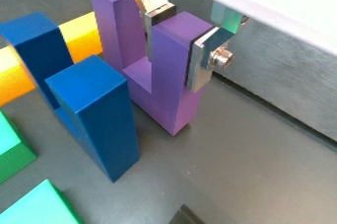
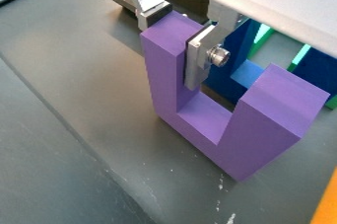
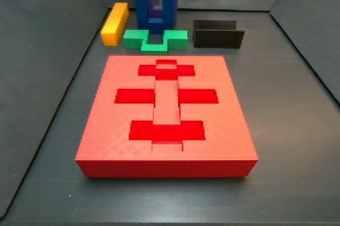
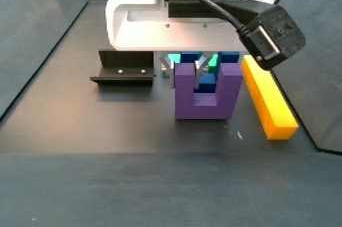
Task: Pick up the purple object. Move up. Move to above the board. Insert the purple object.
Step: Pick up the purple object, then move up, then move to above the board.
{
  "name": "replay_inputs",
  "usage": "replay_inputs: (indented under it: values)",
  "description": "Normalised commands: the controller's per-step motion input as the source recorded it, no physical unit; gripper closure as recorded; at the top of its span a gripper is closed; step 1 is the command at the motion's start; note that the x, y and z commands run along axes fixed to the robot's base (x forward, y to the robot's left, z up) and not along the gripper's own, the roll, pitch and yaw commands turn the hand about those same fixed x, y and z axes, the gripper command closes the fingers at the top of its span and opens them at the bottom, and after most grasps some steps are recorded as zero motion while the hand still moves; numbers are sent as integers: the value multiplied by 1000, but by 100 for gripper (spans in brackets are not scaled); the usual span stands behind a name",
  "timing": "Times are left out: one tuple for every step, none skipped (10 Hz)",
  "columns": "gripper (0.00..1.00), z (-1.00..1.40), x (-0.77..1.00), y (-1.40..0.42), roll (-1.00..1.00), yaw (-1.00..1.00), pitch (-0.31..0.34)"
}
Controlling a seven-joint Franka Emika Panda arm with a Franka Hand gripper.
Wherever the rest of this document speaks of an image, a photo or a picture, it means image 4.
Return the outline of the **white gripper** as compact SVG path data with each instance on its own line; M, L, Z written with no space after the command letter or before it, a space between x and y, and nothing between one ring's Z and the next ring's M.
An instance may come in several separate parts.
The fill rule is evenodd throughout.
M248 0L268 3L275 0ZM234 26L212 17L170 17L171 0L108 0L105 6L107 34L119 51L214 51L244 49ZM200 52L195 61L195 88L208 69L211 52ZM167 52L159 56L175 87L175 63Z

